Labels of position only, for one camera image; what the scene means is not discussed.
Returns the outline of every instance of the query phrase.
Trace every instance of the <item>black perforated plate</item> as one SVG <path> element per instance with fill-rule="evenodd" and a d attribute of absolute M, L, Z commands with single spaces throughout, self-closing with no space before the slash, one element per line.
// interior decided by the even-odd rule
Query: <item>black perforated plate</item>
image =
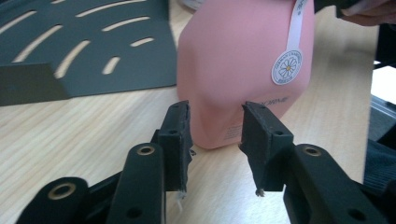
<path fill-rule="evenodd" d="M 116 65 L 105 71 L 110 61 Z M 0 5 L 0 65 L 37 63 L 50 64 L 70 97 L 175 85 L 168 3 L 6 1 Z"/>

